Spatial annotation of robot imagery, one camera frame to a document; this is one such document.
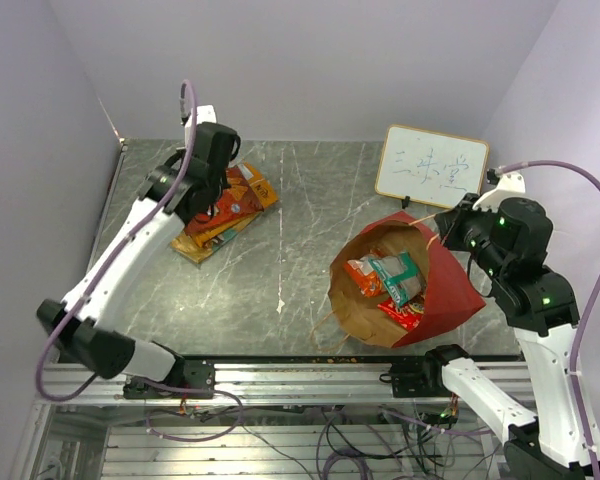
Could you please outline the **red chips bag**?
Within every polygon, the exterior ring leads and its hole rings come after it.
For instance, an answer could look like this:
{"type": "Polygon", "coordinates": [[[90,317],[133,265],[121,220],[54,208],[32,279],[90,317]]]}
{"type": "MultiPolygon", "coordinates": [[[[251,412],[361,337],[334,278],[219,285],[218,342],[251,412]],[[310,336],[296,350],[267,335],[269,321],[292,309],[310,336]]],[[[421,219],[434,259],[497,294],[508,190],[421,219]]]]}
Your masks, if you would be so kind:
{"type": "Polygon", "coordinates": [[[263,210],[261,201],[253,189],[255,181],[262,180],[257,170],[253,171],[250,164],[243,163],[228,168],[226,174],[229,188],[224,190],[222,197],[215,204],[214,217],[208,223],[203,223],[203,215],[198,215],[185,227],[184,231],[187,234],[208,231],[263,210]]]}

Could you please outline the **orange chips bag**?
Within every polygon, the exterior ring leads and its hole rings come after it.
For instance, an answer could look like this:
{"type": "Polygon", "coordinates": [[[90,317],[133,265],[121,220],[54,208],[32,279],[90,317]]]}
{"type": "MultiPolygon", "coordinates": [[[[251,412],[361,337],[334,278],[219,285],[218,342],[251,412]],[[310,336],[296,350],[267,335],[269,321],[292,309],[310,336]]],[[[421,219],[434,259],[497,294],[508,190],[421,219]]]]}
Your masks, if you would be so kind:
{"type": "Polygon", "coordinates": [[[206,215],[197,215],[185,228],[198,247],[278,200],[270,182],[247,162],[228,168],[226,175],[229,187],[223,190],[213,209],[206,215]]]}

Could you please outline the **red paper bag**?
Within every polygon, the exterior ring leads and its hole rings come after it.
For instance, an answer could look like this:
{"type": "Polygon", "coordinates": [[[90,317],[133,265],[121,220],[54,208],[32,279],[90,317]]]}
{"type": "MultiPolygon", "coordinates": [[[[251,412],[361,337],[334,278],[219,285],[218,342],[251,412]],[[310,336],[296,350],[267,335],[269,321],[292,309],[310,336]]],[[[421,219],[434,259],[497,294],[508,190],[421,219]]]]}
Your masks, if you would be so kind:
{"type": "Polygon", "coordinates": [[[398,212],[369,224],[329,267],[330,309],[344,337],[398,348],[445,334],[485,307],[465,269],[422,219],[398,212]]]}

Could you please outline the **kraft kettle chips bag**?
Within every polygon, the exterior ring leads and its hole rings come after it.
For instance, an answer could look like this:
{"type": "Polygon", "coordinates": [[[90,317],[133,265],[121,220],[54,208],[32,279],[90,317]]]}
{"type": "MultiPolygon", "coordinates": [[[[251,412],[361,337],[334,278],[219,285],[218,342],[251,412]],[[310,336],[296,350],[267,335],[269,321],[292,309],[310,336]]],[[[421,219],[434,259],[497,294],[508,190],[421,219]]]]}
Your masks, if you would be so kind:
{"type": "Polygon", "coordinates": [[[171,241],[170,246],[188,260],[200,264],[232,241],[259,216],[259,213],[254,213],[193,235],[181,232],[171,241]]]}

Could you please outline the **teal Fox's candy bag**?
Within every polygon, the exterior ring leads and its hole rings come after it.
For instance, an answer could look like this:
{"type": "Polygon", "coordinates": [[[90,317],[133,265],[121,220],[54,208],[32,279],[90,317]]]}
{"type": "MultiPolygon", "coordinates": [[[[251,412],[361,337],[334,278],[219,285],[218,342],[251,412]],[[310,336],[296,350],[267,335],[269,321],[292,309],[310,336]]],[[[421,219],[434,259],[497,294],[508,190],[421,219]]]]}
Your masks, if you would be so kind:
{"type": "Polygon", "coordinates": [[[371,265],[398,307],[402,307],[425,289],[424,278],[406,251],[372,260],[371,265]]]}

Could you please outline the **orange snack packet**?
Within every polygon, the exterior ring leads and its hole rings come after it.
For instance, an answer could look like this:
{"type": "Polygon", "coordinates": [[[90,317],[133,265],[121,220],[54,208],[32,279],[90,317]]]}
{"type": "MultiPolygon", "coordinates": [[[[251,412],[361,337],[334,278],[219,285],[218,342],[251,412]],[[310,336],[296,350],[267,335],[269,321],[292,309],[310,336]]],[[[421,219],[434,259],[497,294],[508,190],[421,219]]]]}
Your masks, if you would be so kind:
{"type": "Polygon", "coordinates": [[[368,298],[386,292],[382,280],[371,265],[371,261],[377,259],[377,254],[369,253],[359,259],[347,260],[344,264],[344,270],[358,286],[361,294],[368,298]]]}

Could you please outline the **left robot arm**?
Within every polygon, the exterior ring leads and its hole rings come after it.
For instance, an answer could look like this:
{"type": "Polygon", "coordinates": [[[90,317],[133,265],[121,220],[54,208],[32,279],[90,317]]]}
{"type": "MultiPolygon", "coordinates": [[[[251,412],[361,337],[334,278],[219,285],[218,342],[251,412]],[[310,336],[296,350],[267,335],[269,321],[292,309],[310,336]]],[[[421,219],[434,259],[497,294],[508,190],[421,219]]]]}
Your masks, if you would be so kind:
{"type": "Polygon", "coordinates": [[[36,315],[48,344],[103,379],[148,379],[162,397],[183,387],[185,360],[156,343],[119,332],[119,313],[142,271],[197,216],[209,213],[228,186],[226,169],[241,140],[205,105],[184,117],[185,147],[143,181],[114,239],[62,300],[45,300],[36,315]]]}

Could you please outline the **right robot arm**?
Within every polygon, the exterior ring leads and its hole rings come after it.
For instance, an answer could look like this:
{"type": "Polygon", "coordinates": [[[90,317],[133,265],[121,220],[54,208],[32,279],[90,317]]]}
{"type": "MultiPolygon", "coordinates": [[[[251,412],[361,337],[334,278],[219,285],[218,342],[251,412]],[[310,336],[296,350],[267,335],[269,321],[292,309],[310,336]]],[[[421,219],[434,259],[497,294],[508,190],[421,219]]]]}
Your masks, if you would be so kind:
{"type": "Polygon", "coordinates": [[[553,224],[525,196],[518,170],[436,216],[445,247],[466,252],[491,281],[490,297],[514,331],[530,376],[529,410],[487,378],[459,346],[425,356],[422,387],[460,397],[497,436],[516,479],[600,479],[600,431],[573,351],[580,318],[568,280],[545,264],[553,224]]]}

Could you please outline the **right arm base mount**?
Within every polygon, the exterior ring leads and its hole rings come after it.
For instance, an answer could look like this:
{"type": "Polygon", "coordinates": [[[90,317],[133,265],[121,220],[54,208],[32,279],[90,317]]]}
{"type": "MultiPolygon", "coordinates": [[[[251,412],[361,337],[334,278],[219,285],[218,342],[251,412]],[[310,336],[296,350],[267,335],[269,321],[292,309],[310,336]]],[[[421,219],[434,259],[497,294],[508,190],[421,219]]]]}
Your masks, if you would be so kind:
{"type": "Polygon", "coordinates": [[[394,363],[387,372],[379,375],[379,381],[391,387],[394,398],[444,397],[448,391],[429,382],[421,361],[394,363]]]}

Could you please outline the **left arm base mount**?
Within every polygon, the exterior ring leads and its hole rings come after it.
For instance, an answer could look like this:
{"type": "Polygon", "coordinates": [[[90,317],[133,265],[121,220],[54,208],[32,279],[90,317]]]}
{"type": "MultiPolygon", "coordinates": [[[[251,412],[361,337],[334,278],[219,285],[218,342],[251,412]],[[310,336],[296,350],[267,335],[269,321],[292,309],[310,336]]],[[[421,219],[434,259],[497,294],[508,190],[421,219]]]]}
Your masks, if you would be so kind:
{"type": "Polygon", "coordinates": [[[162,381],[162,384],[170,389],[157,388],[140,377],[129,377],[123,387],[123,398],[127,400],[211,399],[215,386],[215,368],[206,360],[177,361],[173,371],[162,381]]]}

